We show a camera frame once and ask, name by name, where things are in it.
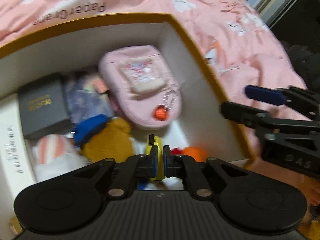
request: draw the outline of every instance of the packaging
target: packaging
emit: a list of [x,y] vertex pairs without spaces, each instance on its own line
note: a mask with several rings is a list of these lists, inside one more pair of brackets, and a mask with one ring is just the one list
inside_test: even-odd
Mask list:
[[13,199],[36,182],[22,136],[17,94],[0,101],[0,162],[1,179],[6,181]]
[[70,115],[59,74],[31,82],[18,91],[22,133],[35,140],[47,134],[67,132]]

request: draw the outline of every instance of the yellow object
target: yellow object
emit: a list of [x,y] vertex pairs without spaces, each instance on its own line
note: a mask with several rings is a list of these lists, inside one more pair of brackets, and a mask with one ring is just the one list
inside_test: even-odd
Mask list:
[[124,162],[133,155],[130,132],[131,127],[124,119],[113,119],[82,147],[81,152],[92,163],[105,158]]
[[193,157],[196,160],[196,162],[203,162],[203,163],[208,157],[208,153],[206,150],[198,147],[194,147],[194,146],[189,146],[184,148],[182,150],[182,154],[189,155]]
[[298,231],[310,240],[320,239],[320,221],[312,221],[309,225],[301,224]]
[[147,149],[146,149],[146,155],[150,154],[151,147],[153,145],[156,145],[158,147],[158,168],[157,168],[157,176],[155,178],[151,178],[151,181],[154,180],[163,180],[165,178],[164,176],[164,167],[163,167],[163,142],[162,138],[159,136],[154,136],[153,134],[149,135],[149,139],[147,141]]
[[12,231],[12,233],[17,236],[22,232],[22,227],[20,226],[20,223],[17,219],[17,217],[13,217],[9,220],[9,226]]

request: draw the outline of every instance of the toy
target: toy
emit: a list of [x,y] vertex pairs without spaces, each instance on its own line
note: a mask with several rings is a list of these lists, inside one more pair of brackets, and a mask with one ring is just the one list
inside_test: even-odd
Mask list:
[[299,232],[310,240],[320,239],[320,221],[312,221],[310,224],[301,224]]
[[67,152],[56,157],[48,164],[35,165],[34,172],[37,182],[42,182],[82,168],[87,164],[88,161],[83,156],[80,156],[78,153]]
[[124,119],[115,118],[84,144],[81,152],[92,163],[105,158],[124,162],[133,155],[130,132],[131,127]]
[[182,154],[193,157],[197,162],[205,162],[208,157],[207,151],[199,147],[189,146],[182,150]]
[[67,137],[60,134],[49,134],[38,140],[34,156],[37,164],[49,164],[66,153],[78,154]]
[[176,154],[183,154],[183,153],[180,148],[174,148],[174,149],[172,149],[171,154],[176,155]]
[[158,168],[157,168],[157,176],[155,178],[151,178],[151,181],[154,180],[163,180],[165,178],[164,175],[164,167],[163,167],[163,155],[162,155],[162,138],[159,136],[154,136],[153,134],[149,135],[149,139],[147,141],[147,149],[146,149],[146,155],[150,154],[151,147],[153,145],[156,145],[158,147]]
[[82,146],[87,143],[92,136],[105,128],[106,122],[109,122],[110,120],[110,117],[107,117],[104,114],[99,114],[80,122],[75,128],[75,134],[73,136],[76,146]]

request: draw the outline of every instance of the yellow plush toy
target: yellow plush toy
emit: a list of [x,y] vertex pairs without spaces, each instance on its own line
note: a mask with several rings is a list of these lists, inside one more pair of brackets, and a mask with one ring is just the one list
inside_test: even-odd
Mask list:
[[320,221],[312,221],[308,225],[300,225],[298,228],[299,232],[310,240],[320,239]]
[[105,158],[124,162],[133,155],[130,132],[131,127],[124,119],[113,119],[82,147],[81,152],[92,163]]

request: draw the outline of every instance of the blue gripper pad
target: blue gripper pad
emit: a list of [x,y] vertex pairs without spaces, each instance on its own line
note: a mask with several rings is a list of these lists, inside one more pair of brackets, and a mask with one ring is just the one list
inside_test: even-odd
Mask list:
[[275,106],[285,105],[287,98],[279,90],[248,85],[244,89],[247,98]]

